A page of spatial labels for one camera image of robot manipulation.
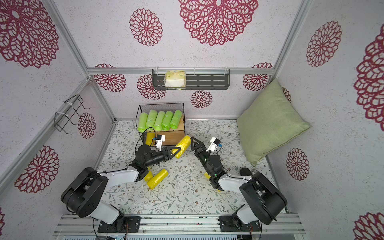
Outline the pale green trash bag roll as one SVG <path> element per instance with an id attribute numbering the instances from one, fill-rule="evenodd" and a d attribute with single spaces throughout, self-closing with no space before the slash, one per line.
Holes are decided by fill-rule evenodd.
<path id="1" fill-rule="evenodd" d="M 156 120 L 155 120 L 155 123 L 154 123 L 154 129 L 156 131 L 161 131 L 163 128 L 162 128 L 162 122 L 163 122 L 163 119 L 165 117 L 165 112 L 164 111 L 159 111 L 158 114 L 157 114 L 157 117 L 156 117 Z"/>

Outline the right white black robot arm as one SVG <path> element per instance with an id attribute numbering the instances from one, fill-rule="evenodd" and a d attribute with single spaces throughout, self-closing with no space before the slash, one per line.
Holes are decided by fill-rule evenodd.
<path id="1" fill-rule="evenodd" d="M 230 173 L 224 168 L 221 156 L 214 154 L 220 143 L 219 139 L 212 138 L 207 148 L 192 137 L 191 150 L 206 170 L 214 189 L 239 193 L 246 201 L 233 213 L 229 227 L 241 229 L 255 222 L 269 225 L 287 206 L 286 197 L 262 173 L 253 174 L 248 168 L 242 168 L 238 175 Z"/>

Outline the green trash bag roll top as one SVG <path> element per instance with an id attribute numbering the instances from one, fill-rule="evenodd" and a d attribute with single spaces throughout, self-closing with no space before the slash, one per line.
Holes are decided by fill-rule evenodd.
<path id="1" fill-rule="evenodd" d="M 153 128 L 157 119 L 158 112 L 156 110 L 150 110 L 147 117 L 146 129 Z"/>

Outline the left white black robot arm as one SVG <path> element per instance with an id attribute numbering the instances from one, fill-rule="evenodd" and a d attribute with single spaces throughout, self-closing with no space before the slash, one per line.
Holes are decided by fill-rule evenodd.
<path id="1" fill-rule="evenodd" d="M 149 173 L 148 167 L 166 162 L 180 151 L 180 147 L 163 147 L 157 152 L 149 145 L 142 145 L 132 163 L 121 170 L 98 172 L 85 168 L 62 193 L 61 201 L 80 218 L 92 217 L 119 230 L 124 224 L 124 214 L 102 201 L 105 190 L 143 180 Z"/>

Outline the black wire wooden shelf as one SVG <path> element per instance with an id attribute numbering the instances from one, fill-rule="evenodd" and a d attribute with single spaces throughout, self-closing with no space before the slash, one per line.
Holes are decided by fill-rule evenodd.
<path id="1" fill-rule="evenodd" d="M 141 121 L 141 113 L 146 113 L 149 115 L 150 110 L 155 110 L 158 113 L 160 111 L 167 112 L 171 111 L 175 113 L 176 110 L 179 110 L 182 112 L 182 116 L 178 125 L 177 129 L 170 128 L 168 131 L 158 131 L 156 130 L 157 134 L 165 135 L 166 140 L 163 143 L 164 146 L 172 146 L 176 145 L 185 135 L 185 106 L 184 103 L 160 103 L 160 104 L 142 104 L 138 106 L 137 114 L 136 114 L 136 127 L 139 129 L 144 129 L 144 124 L 142 124 L 143 121 Z"/>

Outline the yellow trash bag roll diagonal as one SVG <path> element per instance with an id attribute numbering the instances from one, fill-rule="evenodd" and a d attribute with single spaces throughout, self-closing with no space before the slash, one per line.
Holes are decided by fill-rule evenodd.
<path id="1" fill-rule="evenodd" d="M 169 172 L 166 169 L 161 170 L 157 175 L 152 177 L 147 185 L 148 187 L 153 190 L 158 184 L 160 184 L 167 176 L 169 175 Z"/>

